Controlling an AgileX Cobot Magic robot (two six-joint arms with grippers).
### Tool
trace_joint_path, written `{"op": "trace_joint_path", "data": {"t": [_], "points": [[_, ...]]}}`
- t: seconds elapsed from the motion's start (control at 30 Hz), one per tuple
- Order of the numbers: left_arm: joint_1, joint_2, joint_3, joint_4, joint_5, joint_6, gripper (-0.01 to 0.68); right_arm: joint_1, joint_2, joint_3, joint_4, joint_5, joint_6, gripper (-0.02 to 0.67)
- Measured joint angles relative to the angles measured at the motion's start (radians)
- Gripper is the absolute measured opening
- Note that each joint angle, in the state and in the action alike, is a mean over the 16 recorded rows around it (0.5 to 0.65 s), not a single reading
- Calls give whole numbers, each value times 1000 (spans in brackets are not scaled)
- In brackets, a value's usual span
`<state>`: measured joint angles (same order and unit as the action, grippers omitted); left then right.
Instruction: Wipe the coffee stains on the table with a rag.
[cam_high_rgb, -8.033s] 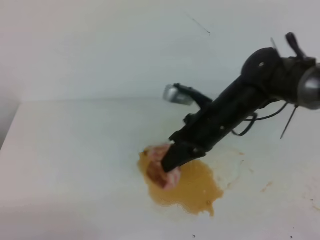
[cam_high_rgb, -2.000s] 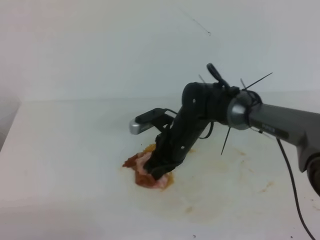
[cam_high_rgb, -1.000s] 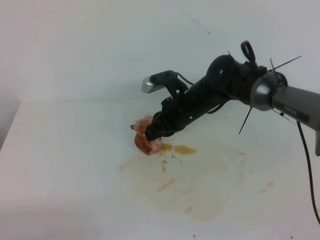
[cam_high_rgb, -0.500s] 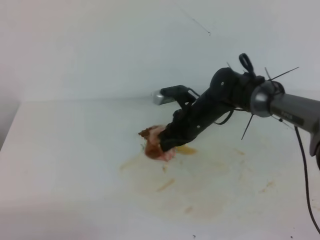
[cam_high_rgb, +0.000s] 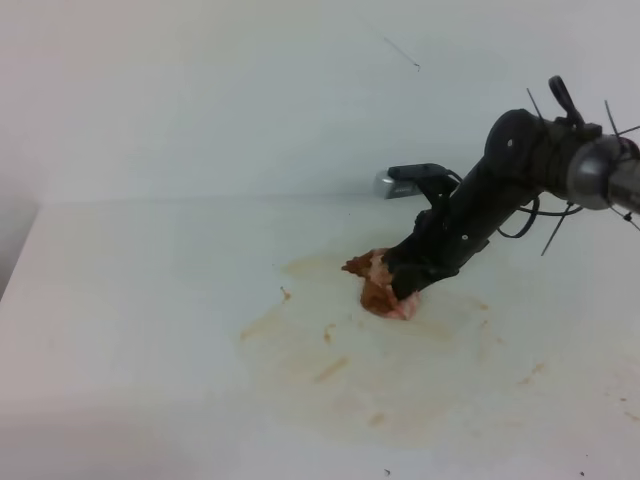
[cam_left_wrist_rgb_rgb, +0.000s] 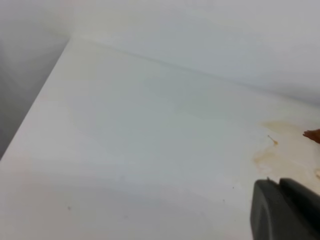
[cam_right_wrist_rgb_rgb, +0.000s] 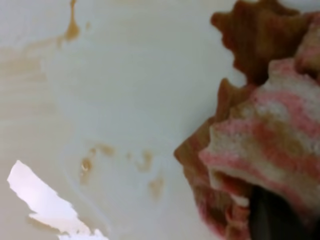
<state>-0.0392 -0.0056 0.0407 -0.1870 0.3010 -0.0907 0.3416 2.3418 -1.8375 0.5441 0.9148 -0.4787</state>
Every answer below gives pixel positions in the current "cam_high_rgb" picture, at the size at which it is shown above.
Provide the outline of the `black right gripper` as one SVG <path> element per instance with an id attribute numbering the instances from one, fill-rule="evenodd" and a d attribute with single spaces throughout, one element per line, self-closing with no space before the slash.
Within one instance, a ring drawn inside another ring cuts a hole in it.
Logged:
<path id="1" fill-rule="evenodd" d="M 387 251 L 398 301 L 454 277 L 520 206 L 515 184 L 462 184 L 438 207 L 416 219 L 413 232 Z"/>

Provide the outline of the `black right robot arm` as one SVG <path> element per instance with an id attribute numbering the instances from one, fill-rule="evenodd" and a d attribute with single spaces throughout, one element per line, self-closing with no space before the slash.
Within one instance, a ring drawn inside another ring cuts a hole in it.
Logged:
<path id="1" fill-rule="evenodd" d="M 543 193 L 565 200 L 570 211 L 618 206 L 638 213 L 638 145 L 586 122 L 561 77 L 548 84 L 564 116 L 504 113 L 465 177 L 437 164 L 388 169 L 393 183 L 413 185 L 430 203 L 412 233 L 383 256 L 397 299 L 457 275 L 516 211 L 536 219 Z"/>

